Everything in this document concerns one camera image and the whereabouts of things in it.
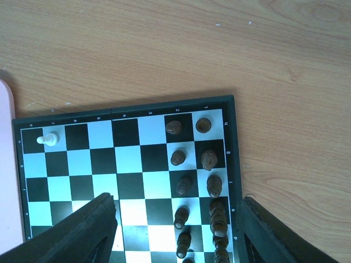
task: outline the chess piece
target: chess piece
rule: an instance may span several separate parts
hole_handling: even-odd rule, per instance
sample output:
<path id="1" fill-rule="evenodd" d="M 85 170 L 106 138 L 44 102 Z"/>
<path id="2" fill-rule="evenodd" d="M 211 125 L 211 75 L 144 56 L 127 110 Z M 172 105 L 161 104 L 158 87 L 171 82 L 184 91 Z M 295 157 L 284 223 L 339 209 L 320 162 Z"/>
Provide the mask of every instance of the chess piece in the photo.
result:
<path id="1" fill-rule="evenodd" d="M 219 197 L 222 191 L 222 180 L 218 175 L 212 174 L 207 178 L 207 192 L 212 198 Z"/>
<path id="2" fill-rule="evenodd" d="M 186 253 L 190 247 L 191 235 L 188 233 L 181 233 L 177 240 L 177 257 L 183 259 L 186 257 Z"/>
<path id="3" fill-rule="evenodd" d="M 195 127 L 199 133 L 207 133 L 211 130 L 211 121 L 207 118 L 201 118 L 196 122 Z"/>
<path id="4" fill-rule="evenodd" d="M 214 251 L 214 263 L 229 263 L 228 251 L 225 248 L 216 248 Z"/>
<path id="5" fill-rule="evenodd" d="M 217 237 L 225 237 L 228 231 L 227 219 L 225 217 L 225 206 L 219 200 L 210 204 L 210 228 Z"/>
<path id="6" fill-rule="evenodd" d="M 177 183 L 177 194 L 180 196 L 185 196 L 186 193 L 190 190 L 192 182 L 188 177 L 182 177 Z"/>
<path id="7" fill-rule="evenodd" d="M 186 158 L 185 152 L 181 150 L 176 150 L 173 152 L 172 157 L 171 157 L 171 163 L 175 166 L 180 165 L 184 163 Z"/>
<path id="8" fill-rule="evenodd" d="M 170 134 L 176 135 L 179 134 L 182 130 L 182 124 L 178 121 L 168 122 L 166 125 L 166 131 Z"/>
<path id="9" fill-rule="evenodd" d="M 205 170 L 211 171 L 211 169 L 216 166 L 217 160 L 215 152 L 207 150 L 201 156 L 202 167 Z"/>
<path id="10" fill-rule="evenodd" d="M 174 214 L 174 227 L 182 229 L 189 218 L 189 211 L 185 207 L 179 207 Z"/>
<path id="11" fill-rule="evenodd" d="M 40 136 L 37 139 L 37 143 L 39 144 L 46 144 L 47 146 L 54 146 L 58 143 L 59 138 L 54 133 L 49 133 L 46 136 Z"/>
<path id="12" fill-rule="evenodd" d="M 215 248 L 226 249 L 228 244 L 229 244 L 229 240 L 228 240 L 227 235 L 225 235 L 225 237 L 217 237 L 217 236 L 213 235 L 212 242 L 213 242 L 213 245 Z"/>

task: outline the white pawn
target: white pawn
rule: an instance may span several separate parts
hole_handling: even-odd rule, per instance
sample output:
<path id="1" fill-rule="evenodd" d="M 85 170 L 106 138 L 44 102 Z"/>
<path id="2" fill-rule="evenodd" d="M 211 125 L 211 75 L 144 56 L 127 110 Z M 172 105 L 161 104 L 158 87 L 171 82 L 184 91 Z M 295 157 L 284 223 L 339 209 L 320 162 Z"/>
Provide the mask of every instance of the white pawn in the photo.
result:
<path id="1" fill-rule="evenodd" d="M 47 146 L 54 146 L 58 143 L 59 138 L 54 133 L 49 133 L 46 136 L 40 136 L 37 139 L 37 143 L 46 144 Z"/>

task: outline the chessboard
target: chessboard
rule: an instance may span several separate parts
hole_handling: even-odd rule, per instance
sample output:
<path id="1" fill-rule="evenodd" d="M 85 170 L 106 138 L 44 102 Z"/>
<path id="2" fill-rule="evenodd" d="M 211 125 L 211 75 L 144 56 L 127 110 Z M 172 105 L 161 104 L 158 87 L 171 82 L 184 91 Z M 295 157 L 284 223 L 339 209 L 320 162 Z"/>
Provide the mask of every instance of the chessboard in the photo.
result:
<path id="1" fill-rule="evenodd" d="M 233 96 L 15 119 L 13 126 L 27 240 L 108 192 L 118 222 L 110 262 L 213 263 L 213 217 L 227 224 L 229 262 L 239 262 Z M 210 216 L 213 201 L 224 204 L 222 215 Z"/>

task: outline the black chessboard frame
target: black chessboard frame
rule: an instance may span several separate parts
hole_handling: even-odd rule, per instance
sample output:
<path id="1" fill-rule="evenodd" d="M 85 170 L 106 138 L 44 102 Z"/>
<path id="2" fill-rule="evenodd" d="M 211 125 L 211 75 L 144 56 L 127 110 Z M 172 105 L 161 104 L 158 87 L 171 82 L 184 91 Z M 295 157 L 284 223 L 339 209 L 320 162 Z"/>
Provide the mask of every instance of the black chessboard frame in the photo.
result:
<path id="1" fill-rule="evenodd" d="M 19 187 L 21 195 L 22 216 L 26 240 L 31 239 L 31 226 L 29 221 L 29 208 L 26 193 L 26 179 L 24 174 L 24 157 L 21 142 L 21 130 L 35 127 L 50 127 L 88 123 L 96 121 L 118 120 L 124 118 L 137 118 L 152 115 L 167 115 L 173 113 L 187 113 L 200 110 L 221 109 L 223 113 L 225 158 L 227 161 L 227 174 L 229 186 L 229 207 L 232 234 L 234 237 L 234 259 L 240 262 L 237 252 L 238 229 L 236 226 L 236 212 L 242 200 L 239 146 L 237 139 L 237 124 L 235 116 L 235 103 L 232 95 L 212 98 L 191 99 L 182 101 L 162 102 L 156 104 L 108 108 L 87 112 L 65 113 L 60 115 L 22 118 L 13 120 L 15 149 L 18 165 Z"/>

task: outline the table surface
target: table surface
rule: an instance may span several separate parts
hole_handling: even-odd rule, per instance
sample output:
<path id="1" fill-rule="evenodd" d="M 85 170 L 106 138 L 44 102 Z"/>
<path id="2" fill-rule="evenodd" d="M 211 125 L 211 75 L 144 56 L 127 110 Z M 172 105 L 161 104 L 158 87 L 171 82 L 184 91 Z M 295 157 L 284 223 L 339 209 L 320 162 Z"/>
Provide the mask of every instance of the table surface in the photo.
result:
<path id="1" fill-rule="evenodd" d="M 242 186 L 351 258 L 351 2 L 0 2 L 17 117 L 234 94 Z"/>

